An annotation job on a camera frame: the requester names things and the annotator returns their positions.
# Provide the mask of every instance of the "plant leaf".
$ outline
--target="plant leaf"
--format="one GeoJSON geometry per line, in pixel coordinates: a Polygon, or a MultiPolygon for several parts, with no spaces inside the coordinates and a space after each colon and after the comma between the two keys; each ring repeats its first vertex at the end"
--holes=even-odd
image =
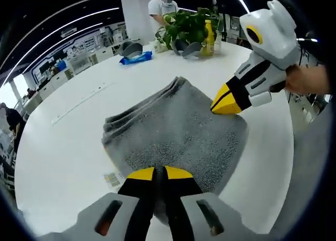
{"type": "Polygon", "coordinates": [[[183,42],[187,42],[187,34],[185,33],[185,32],[180,32],[179,34],[178,34],[178,37],[179,37],[179,39],[181,40],[181,41],[183,41],[183,42]]]}
{"type": "Polygon", "coordinates": [[[171,38],[172,37],[168,33],[165,34],[165,36],[163,37],[163,41],[166,43],[167,49],[169,49],[169,50],[173,50],[172,46],[170,46],[171,38]]]}
{"type": "Polygon", "coordinates": [[[195,23],[196,25],[198,26],[205,26],[205,20],[206,20],[206,17],[204,14],[197,14],[195,16],[195,23]]]}
{"type": "Polygon", "coordinates": [[[206,38],[206,36],[204,36],[204,31],[203,30],[195,30],[192,33],[189,33],[188,35],[188,40],[189,43],[202,43],[204,41],[204,39],[206,38]]]}
{"type": "Polygon", "coordinates": [[[166,26],[166,31],[172,37],[172,40],[175,41],[179,34],[178,27],[175,25],[166,26]]]}
{"type": "Polygon", "coordinates": [[[201,8],[201,7],[199,7],[197,9],[197,13],[200,13],[200,14],[203,14],[203,15],[206,15],[206,14],[211,15],[211,14],[213,14],[208,8],[201,8]]]}
{"type": "Polygon", "coordinates": [[[176,12],[172,12],[170,14],[163,15],[163,19],[170,25],[172,25],[175,22],[176,18],[176,12]]]}

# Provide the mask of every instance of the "folded towel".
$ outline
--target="folded towel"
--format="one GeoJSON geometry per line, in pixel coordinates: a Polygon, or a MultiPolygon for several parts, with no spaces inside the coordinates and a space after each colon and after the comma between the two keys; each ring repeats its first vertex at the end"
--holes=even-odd
{"type": "Polygon", "coordinates": [[[103,146],[124,177],[169,165],[192,173],[203,192],[220,193],[244,149],[247,124],[216,115],[211,99],[182,77],[106,119],[103,146]]]}

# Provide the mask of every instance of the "office desk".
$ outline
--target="office desk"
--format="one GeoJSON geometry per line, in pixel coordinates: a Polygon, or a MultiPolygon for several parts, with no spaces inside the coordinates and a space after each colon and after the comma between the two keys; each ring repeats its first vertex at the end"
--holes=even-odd
{"type": "MultiPolygon", "coordinates": [[[[18,208],[37,235],[61,232],[77,214],[109,192],[104,175],[117,172],[101,144],[103,124],[164,88],[175,76],[214,98],[249,57],[250,50],[223,43],[222,55],[185,60],[168,51],[137,65],[120,56],[82,72],[53,92],[30,116],[18,149],[15,189],[18,208]]],[[[240,115],[249,136],[237,168],[220,193],[243,224],[268,233],[284,203],[293,164],[293,130],[284,91],[240,115]]],[[[155,217],[147,240],[170,240],[155,217]]]]}

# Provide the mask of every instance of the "hand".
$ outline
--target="hand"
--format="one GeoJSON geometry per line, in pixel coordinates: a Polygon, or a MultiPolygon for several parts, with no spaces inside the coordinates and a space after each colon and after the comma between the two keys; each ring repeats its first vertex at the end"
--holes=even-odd
{"type": "Polygon", "coordinates": [[[151,14],[150,16],[152,16],[161,26],[167,26],[168,23],[165,21],[165,19],[163,18],[162,15],[159,14],[151,14]]]}
{"type": "Polygon", "coordinates": [[[286,70],[286,89],[297,94],[329,94],[329,79],[324,66],[300,67],[294,65],[286,70]]]}

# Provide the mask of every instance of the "sticker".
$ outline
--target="sticker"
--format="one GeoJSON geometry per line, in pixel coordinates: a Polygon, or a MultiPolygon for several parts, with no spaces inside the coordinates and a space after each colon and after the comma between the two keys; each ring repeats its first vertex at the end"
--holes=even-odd
{"type": "Polygon", "coordinates": [[[110,173],[104,175],[104,180],[112,186],[112,188],[120,188],[125,179],[120,173],[110,173]]]}

